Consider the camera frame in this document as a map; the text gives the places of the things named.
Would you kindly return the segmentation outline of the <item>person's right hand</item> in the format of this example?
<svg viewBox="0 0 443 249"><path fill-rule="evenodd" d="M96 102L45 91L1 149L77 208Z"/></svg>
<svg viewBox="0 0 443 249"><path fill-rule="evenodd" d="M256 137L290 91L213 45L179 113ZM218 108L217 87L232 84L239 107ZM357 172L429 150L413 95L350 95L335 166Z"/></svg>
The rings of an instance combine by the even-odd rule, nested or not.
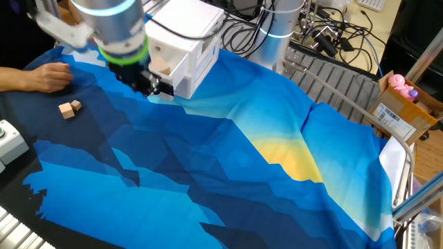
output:
<svg viewBox="0 0 443 249"><path fill-rule="evenodd" d="M69 65L61 62L44 64L29 73L30 90L42 93L61 91L74 80Z"/></svg>

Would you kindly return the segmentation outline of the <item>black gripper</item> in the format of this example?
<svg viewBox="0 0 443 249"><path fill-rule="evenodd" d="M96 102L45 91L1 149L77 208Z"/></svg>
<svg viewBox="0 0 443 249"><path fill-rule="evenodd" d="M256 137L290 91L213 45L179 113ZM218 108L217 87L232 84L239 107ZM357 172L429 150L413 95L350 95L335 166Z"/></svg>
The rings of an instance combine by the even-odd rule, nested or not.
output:
<svg viewBox="0 0 443 249"><path fill-rule="evenodd" d="M129 65L109 63L109 69L116 79L127 85L132 91L139 92L143 97L158 95L161 92L160 80L152 75L139 62Z"/></svg>

